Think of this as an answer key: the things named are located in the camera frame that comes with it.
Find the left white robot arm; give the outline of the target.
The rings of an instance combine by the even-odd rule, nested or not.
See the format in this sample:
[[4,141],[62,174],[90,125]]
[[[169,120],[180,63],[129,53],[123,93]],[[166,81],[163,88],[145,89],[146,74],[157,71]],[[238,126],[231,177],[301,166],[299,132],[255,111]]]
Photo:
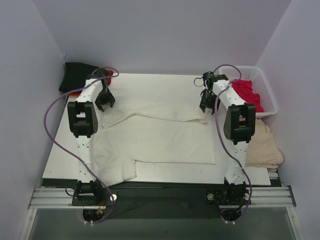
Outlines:
[[105,195],[101,181],[98,180],[98,167],[94,163],[94,137],[98,132],[97,114],[112,108],[116,100],[108,88],[107,77],[112,74],[99,68],[87,77],[86,89],[75,101],[67,104],[69,129],[75,137],[79,162],[76,198],[90,206],[97,205]]

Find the cream white t-shirt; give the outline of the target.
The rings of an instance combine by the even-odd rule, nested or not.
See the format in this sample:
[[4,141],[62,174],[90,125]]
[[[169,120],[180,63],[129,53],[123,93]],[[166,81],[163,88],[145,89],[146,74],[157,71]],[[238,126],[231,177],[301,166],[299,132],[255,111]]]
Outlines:
[[136,178],[137,162],[216,164],[213,125],[193,105],[122,101],[96,113],[93,156],[107,186]]

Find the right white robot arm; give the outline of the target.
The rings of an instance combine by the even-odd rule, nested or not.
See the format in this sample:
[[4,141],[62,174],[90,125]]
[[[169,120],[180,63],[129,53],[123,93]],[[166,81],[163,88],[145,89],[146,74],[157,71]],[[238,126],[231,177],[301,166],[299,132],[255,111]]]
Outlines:
[[248,145],[255,134],[256,107],[237,94],[224,74],[208,71],[202,81],[199,108],[202,112],[211,110],[218,138],[229,157],[225,180],[230,185],[241,185],[248,180],[244,170]]

